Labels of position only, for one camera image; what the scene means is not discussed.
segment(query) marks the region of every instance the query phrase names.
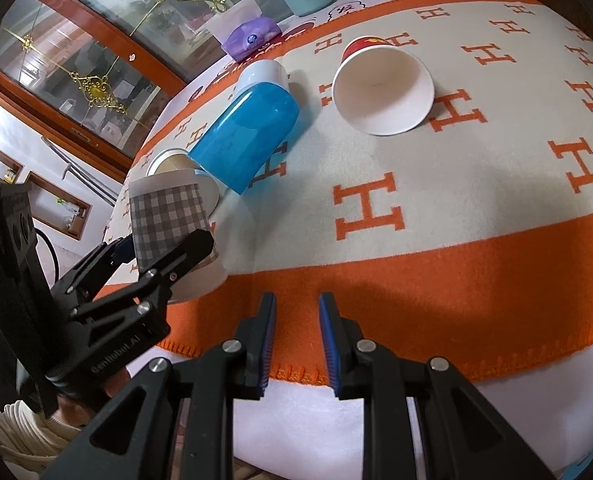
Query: paper cup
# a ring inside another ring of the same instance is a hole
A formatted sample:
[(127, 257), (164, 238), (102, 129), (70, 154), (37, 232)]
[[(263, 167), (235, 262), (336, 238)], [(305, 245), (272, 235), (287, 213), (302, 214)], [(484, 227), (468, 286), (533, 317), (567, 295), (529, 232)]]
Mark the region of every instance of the paper cup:
[(352, 41), (332, 82), (340, 115), (377, 136), (407, 132), (434, 104), (434, 82), (416, 56), (376, 36)]
[[(196, 229), (209, 231), (198, 177), (190, 168), (130, 182), (132, 238), (139, 272), (144, 272)], [(227, 271), (214, 246), (208, 257), (172, 286), (169, 303), (196, 300), (226, 279)]]
[(236, 83), (233, 99), (257, 83), (274, 83), (289, 92), (286, 68), (273, 59), (260, 59), (243, 69)]
[(214, 212), (214, 209), (216, 209), (220, 198), (218, 186), (214, 179), (188, 156), (187, 150), (183, 148), (164, 150), (152, 161), (147, 174), (154, 175), (177, 170), (195, 170), (196, 178), (198, 178), (198, 187), (203, 198), (203, 206), (209, 217)]

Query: screw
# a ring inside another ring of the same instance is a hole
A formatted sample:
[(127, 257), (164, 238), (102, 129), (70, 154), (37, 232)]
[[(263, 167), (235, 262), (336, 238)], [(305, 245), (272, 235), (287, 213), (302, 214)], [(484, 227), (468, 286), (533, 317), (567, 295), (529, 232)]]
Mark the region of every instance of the screw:
[(429, 366), (436, 372), (444, 372), (450, 367), (450, 364), (443, 357), (432, 357)]
[(165, 368), (168, 367), (168, 362), (163, 357), (157, 357), (156, 359), (152, 359), (147, 364), (147, 367), (150, 368), (150, 370), (154, 373), (162, 372)]
[(144, 316), (145, 314), (147, 314), (148, 312), (150, 312), (151, 309), (151, 304), (149, 301), (144, 301), (143, 303), (139, 303), (139, 305), (136, 307), (136, 311), (141, 315)]
[(361, 339), (358, 343), (356, 343), (356, 349), (359, 352), (369, 353), (376, 350), (376, 343), (371, 339)]
[(221, 346), (228, 354), (233, 354), (234, 352), (238, 352), (241, 348), (243, 348), (243, 345), (238, 339), (228, 339)]

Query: sleeve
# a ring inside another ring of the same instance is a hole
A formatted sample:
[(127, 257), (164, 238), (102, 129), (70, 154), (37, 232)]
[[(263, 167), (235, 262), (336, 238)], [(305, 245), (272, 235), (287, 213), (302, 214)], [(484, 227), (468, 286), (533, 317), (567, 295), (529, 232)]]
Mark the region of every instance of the sleeve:
[(0, 455), (6, 462), (41, 472), (81, 430), (45, 420), (18, 400), (0, 412)]

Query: plaid paper cup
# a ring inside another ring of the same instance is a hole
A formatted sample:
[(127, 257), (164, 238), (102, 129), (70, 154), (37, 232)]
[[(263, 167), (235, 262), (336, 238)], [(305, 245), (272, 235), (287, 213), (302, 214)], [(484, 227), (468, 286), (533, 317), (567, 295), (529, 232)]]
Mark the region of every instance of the plaid paper cup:
[[(195, 170), (167, 171), (131, 182), (132, 238), (139, 272), (195, 231), (209, 231)], [(170, 303), (195, 300), (220, 286), (227, 271), (216, 245), (212, 253), (172, 286)]]

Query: cable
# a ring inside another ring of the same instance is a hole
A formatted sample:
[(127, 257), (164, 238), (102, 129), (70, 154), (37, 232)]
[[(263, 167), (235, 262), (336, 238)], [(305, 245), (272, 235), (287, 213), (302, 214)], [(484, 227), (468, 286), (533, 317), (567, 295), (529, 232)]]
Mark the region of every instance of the cable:
[(41, 238), (43, 238), (44, 242), (48, 245), (48, 249), (50, 249), (50, 253), (52, 253), (52, 259), (54, 260), (54, 282), (56, 283), (58, 281), (59, 276), (58, 276), (58, 259), (56, 257), (56, 252), (54, 251), (54, 246), (52, 245), (52, 242), (50, 241), (48, 236), (41, 229), (34, 228), (34, 230), (36, 231), (37, 235), (39, 235)]

